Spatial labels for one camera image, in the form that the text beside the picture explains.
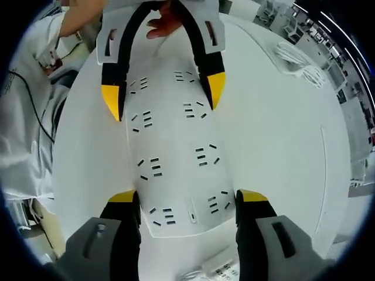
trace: white table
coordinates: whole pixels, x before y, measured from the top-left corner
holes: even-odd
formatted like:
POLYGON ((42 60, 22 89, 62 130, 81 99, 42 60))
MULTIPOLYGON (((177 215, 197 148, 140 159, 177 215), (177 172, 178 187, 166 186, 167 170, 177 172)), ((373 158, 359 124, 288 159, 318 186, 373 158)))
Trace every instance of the white table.
MULTIPOLYGON (((231 16, 222 19, 227 84, 216 117, 234 188, 263 193, 325 256, 341 223, 350 182, 349 141, 336 94, 329 83, 317 90, 281 74, 247 32, 264 43, 283 40, 277 35, 231 16)), ((163 44, 145 42, 144 34, 138 33, 134 60, 141 57, 139 49, 151 54, 158 46, 160 56, 191 59, 183 29, 163 44)), ((132 189, 124 123, 114 122, 106 108, 100 75, 93 53, 71 89, 57 132, 55 202, 66 238, 99 216, 113 194, 132 189)), ((235 243, 235 233, 231 220, 197 237, 156 239, 143 222, 140 280, 174 280, 235 243)))

